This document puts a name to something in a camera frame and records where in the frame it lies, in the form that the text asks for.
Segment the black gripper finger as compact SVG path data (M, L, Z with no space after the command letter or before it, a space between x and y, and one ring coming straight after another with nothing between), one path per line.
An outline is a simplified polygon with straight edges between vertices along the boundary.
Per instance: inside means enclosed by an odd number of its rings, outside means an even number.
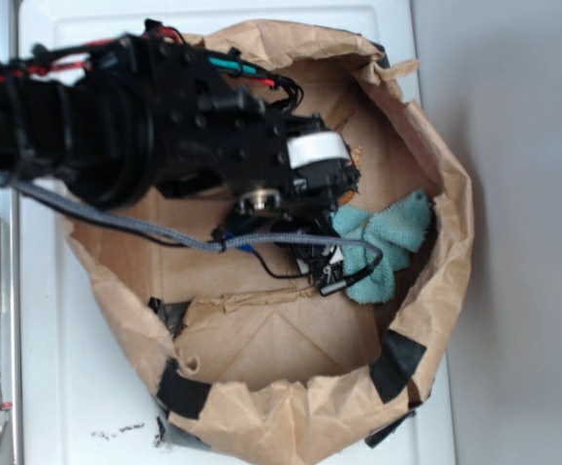
M338 237L329 217L282 221L280 232ZM282 247L289 250L300 273L306 275L311 285L322 287L341 279L343 254L338 246L282 244Z

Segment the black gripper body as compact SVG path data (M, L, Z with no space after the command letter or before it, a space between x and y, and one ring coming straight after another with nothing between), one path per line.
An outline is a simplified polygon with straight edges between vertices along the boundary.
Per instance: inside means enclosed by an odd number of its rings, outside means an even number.
M278 150L261 153L229 171L232 212L270 221L312 219L334 212L359 182L343 137L313 118L306 132L287 133Z

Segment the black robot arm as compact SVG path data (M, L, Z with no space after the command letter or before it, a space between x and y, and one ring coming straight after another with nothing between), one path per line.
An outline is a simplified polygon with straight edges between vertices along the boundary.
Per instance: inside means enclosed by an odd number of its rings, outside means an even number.
M52 207L34 179L61 180L86 204L80 218L170 246L175 232L118 219L114 210L156 190L167 199L230 200L214 252L275 242L331 294L371 272L343 275L330 261L346 240L331 214L358 188L343 138L318 115L298 116L301 87L148 20L138 36L80 46L35 46L0 62L0 185Z

